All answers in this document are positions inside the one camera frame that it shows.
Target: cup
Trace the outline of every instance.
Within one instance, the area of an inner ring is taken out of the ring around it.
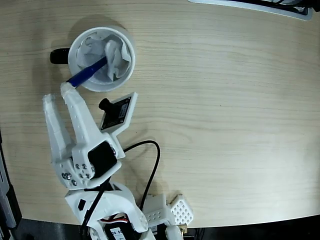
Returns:
[[[125,84],[126,81],[129,80],[132,75],[135,65],[136,65],[136,47],[133,37],[129,34],[127,30],[119,26],[99,26],[86,30],[81,33],[72,43],[70,48],[59,48],[55,49],[50,53],[50,62],[52,64],[68,64],[70,73],[72,76],[76,75],[78,72],[82,70],[81,67],[77,65],[76,56],[77,50],[80,47],[81,43],[84,39],[86,39],[89,35],[94,34],[99,31],[109,31],[112,34],[116,35],[120,39],[122,39],[127,45],[130,55],[131,55],[131,65],[129,69],[126,71],[124,76],[121,78],[114,80],[112,83],[108,83],[102,81],[101,79],[95,78],[93,75],[87,81],[85,81],[82,86],[86,89],[93,92],[109,92],[116,88],[121,87]]]

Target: perforated plastic part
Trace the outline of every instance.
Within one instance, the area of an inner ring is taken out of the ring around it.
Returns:
[[[170,204],[171,212],[174,214],[175,224],[189,225],[194,219],[194,213],[182,195],[178,195]]]

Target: wooden table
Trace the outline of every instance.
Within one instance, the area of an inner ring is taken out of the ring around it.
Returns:
[[[24,218],[78,224],[51,166],[42,96],[70,77],[50,51],[86,29],[120,25],[134,37],[131,79],[98,103],[138,92],[124,147],[159,142],[150,193],[183,193],[192,227],[320,214],[320,15],[302,21],[187,0],[4,0],[0,3],[0,127]],[[58,104],[72,131],[66,106]],[[127,154],[113,180],[139,198],[156,158]]]

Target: black cable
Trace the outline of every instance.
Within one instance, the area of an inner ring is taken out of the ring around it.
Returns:
[[[80,235],[82,237],[86,235],[86,231],[85,230],[86,230],[87,224],[88,224],[92,214],[94,213],[94,210],[97,207],[98,202],[100,201],[100,199],[101,199],[101,197],[102,197],[102,195],[103,195],[108,183],[109,183],[109,179],[101,184],[101,188],[100,188],[98,194],[96,195],[95,199],[93,200],[92,205],[90,206],[89,210],[87,210],[85,212],[84,219],[83,219],[83,222],[82,222],[82,224],[80,226],[80,230],[79,230],[80,231]]]
[[[152,173],[151,173],[151,176],[149,178],[149,181],[145,187],[145,190],[144,190],[144,193],[143,193],[143,196],[142,196],[142,200],[141,200],[141,204],[140,204],[140,209],[142,210],[144,208],[144,204],[145,204],[145,201],[146,201],[146,197],[147,197],[147,194],[148,194],[148,191],[149,191],[149,188],[150,188],[150,185],[152,183],[152,180],[154,179],[154,176],[156,174],[156,171],[157,171],[157,168],[158,168],[158,164],[159,164],[159,161],[160,161],[160,153],[161,153],[161,150],[160,150],[160,146],[159,144],[156,142],[156,141],[153,141],[153,140],[146,140],[146,141],[141,141],[141,142],[138,142],[128,148],[126,148],[124,150],[124,152],[127,152],[127,151],[130,151],[131,149],[134,149],[138,146],[141,146],[141,145],[144,145],[144,144],[154,144],[156,146],[156,149],[157,149],[157,156],[156,156],[156,161],[155,161],[155,164],[154,164],[154,167],[153,167],[153,170],[152,170]],[[87,227],[87,224],[92,216],[92,214],[94,213],[94,210],[95,208],[97,207],[98,205],[98,202],[100,201],[105,189],[106,189],[106,186],[109,184],[109,180],[110,178],[105,181],[104,183],[101,184],[101,188],[98,192],[98,194],[96,195],[92,205],[90,206],[89,210],[86,211],[85,215],[84,215],[84,219],[83,219],[83,222],[80,226],[80,235],[82,237],[82,239],[84,238],[85,235],[87,235],[86,233],[86,227]]]
[[[141,145],[144,145],[144,144],[153,144],[153,145],[155,145],[156,150],[157,150],[157,155],[156,155],[156,160],[155,160],[155,164],[154,164],[152,173],[150,175],[149,181],[148,181],[148,183],[147,183],[147,185],[145,187],[145,190],[144,190],[144,193],[143,193],[143,196],[142,196],[142,199],[141,199],[141,203],[140,203],[140,210],[141,211],[144,208],[144,204],[145,204],[145,201],[146,201],[146,198],[147,198],[147,194],[148,194],[150,185],[151,185],[151,183],[152,183],[152,181],[154,179],[154,176],[156,174],[156,171],[157,171],[157,168],[158,168],[158,165],[159,165],[160,154],[161,154],[160,146],[156,141],[146,140],[146,141],[138,142],[138,143],[126,148],[125,150],[123,150],[124,152],[127,152],[127,151],[130,151],[131,149],[134,149],[134,148],[136,148],[138,146],[141,146]]]

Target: black handle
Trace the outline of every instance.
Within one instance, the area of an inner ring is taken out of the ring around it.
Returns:
[[[68,64],[68,54],[70,48],[58,48],[50,53],[50,62],[52,64]]]

